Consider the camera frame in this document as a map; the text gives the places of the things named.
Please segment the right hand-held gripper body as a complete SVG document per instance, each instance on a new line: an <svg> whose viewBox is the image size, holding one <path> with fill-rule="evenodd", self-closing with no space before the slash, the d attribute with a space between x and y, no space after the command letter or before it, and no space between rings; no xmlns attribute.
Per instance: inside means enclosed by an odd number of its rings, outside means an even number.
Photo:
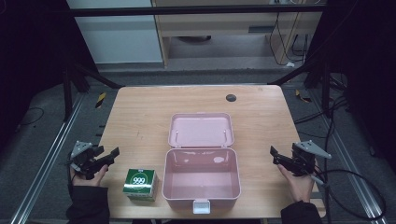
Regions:
<svg viewBox="0 0 396 224"><path fill-rule="evenodd" d="M312 140L292 144L292 150L299 153L299 158L294 160L296 170L292 172L296 176L312 175L315 171L316 156L330 159L331 154L315 144Z"/></svg>

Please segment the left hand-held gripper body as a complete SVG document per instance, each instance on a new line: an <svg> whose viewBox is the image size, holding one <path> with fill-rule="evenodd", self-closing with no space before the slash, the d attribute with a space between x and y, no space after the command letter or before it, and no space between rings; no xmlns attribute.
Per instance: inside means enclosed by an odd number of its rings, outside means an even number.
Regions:
<svg viewBox="0 0 396 224"><path fill-rule="evenodd" d="M85 175L87 179L93 179L97 171L92 170L96 161L93 150L96 147L92 143L77 141L70 153L69 162L71 167L79 175Z"/></svg>

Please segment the person's left hand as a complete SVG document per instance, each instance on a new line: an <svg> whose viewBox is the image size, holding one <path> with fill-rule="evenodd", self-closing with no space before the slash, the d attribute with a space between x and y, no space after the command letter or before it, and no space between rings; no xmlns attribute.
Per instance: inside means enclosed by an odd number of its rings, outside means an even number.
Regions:
<svg viewBox="0 0 396 224"><path fill-rule="evenodd" d="M108 170L108 166L105 164L99 172L94 174L93 179L87 179L85 175L78 175L73 168L70 168L70 177L73 186L88 186L88 187L100 187L101 181Z"/></svg>

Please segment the person's right hand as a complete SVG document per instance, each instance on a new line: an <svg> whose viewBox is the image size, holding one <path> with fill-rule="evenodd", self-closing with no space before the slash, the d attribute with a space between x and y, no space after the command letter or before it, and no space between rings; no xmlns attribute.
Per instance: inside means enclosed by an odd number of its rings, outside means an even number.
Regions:
<svg viewBox="0 0 396 224"><path fill-rule="evenodd" d="M309 203L311 193L314 187L314 180L310 175L294 176L292 172L288 171L283 165L277 166L279 172L286 178L291 198L297 202Z"/></svg>

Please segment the green and white medicine box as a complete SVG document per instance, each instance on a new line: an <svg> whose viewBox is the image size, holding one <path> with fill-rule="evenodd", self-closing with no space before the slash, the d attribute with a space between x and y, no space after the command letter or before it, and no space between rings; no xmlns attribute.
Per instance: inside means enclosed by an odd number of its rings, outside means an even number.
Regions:
<svg viewBox="0 0 396 224"><path fill-rule="evenodd" d="M122 192L131 200L156 200L158 176L155 170L129 169Z"/></svg>

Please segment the black metal stand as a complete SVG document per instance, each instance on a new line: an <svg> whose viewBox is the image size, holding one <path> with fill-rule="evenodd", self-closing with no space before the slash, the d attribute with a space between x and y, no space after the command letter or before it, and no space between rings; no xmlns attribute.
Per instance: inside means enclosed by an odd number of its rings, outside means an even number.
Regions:
<svg viewBox="0 0 396 224"><path fill-rule="evenodd" d="M302 73L307 73L304 80L304 85L310 89L321 85L321 109L327 117L330 116L330 66L325 60L310 59L303 65L294 69L287 75L269 82L269 85L281 86L287 81L299 76Z"/></svg>
<svg viewBox="0 0 396 224"><path fill-rule="evenodd" d="M73 112L71 85L74 85L78 92L87 92L90 89L90 85L85 76L91 77L100 83L105 84L111 89L122 88L122 85L101 76L98 72L93 71L79 63L68 65L63 71L64 121L68 121L71 118Z"/></svg>

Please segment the pink plastic box with lid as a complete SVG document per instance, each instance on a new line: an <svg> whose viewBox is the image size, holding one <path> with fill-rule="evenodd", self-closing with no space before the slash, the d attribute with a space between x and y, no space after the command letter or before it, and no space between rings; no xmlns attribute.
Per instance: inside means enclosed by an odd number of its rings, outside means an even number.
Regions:
<svg viewBox="0 0 396 224"><path fill-rule="evenodd" d="M171 118L162 194L170 207L208 215L232 208L241 194L231 117L179 113Z"/></svg>

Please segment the white cabinet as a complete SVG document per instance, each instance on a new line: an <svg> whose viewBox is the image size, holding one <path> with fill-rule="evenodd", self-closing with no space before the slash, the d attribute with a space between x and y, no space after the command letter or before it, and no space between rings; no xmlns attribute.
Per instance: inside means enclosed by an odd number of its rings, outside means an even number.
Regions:
<svg viewBox="0 0 396 224"><path fill-rule="evenodd" d="M150 0L66 0L71 9L151 7ZM76 17L97 64L161 63L153 16Z"/></svg>

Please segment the light wooden desk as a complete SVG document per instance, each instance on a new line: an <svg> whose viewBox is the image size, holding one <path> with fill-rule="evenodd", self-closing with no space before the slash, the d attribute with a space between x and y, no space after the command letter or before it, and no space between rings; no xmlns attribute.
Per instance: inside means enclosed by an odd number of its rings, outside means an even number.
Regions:
<svg viewBox="0 0 396 224"><path fill-rule="evenodd" d="M327 0L150 0L155 7L234 5L314 5ZM319 12L229 13L158 15L159 36L266 35L277 63L291 60L291 46L298 35L312 35Z"/></svg>

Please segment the aluminium floor rail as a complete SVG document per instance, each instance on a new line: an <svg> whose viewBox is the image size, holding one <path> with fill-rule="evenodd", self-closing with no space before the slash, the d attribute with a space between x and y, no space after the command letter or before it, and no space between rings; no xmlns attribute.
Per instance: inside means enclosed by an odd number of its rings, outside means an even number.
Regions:
<svg viewBox="0 0 396 224"><path fill-rule="evenodd" d="M12 219L9 221L9 224L25 224L30 213L35 206L35 202L40 195L47 179L50 174L50 171L56 162L59 153L64 145L64 142L69 135L73 124L78 116L78 113L81 109L82 102L85 98L85 93L78 93L76 101L73 103L72 112L69 118L63 122L59 132L57 133L55 139L53 140L49 152L47 153L44 161L42 162L38 172L35 175L35 178L26 192L23 200L21 201L18 209L15 211Z"/></svg>
<svg viewBox="0 0 396 224"><path fill-rule="evenodd" d="M330 139L332 140L336 155L343 163L343 167L346 170L352 172L350 181L355 192L357 193L364 212L369 218L374 218L371 221L371 224L388 224L388 221L384 217L385 208L381 207L381 205L376 200L373 193L374 189L369 186L369 183L366 180L363 180L361 177L357 177L357 174L359 174L360 171L356 163L352 160L351 155L347 152L347 148L342 141L341 135L335 129L335 125L330 126L332 120L328 119L326 116L323 116L322 119L325 126L330 128L330 133L332 134Z"/></svg>

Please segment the black horizontal frame bar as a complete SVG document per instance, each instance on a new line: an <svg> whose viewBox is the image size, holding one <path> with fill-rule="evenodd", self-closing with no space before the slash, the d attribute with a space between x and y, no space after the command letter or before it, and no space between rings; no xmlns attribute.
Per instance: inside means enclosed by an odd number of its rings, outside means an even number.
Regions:
<svg viewBox="0 0 396 224"><path fill-rule="evenodd" d="M234 6L190 6L190 7L123 7L69 9L74 17L100 16L147 16L147 15L194 15L228 13L278 13L320 12L327 5L234 5Z"/></svg>

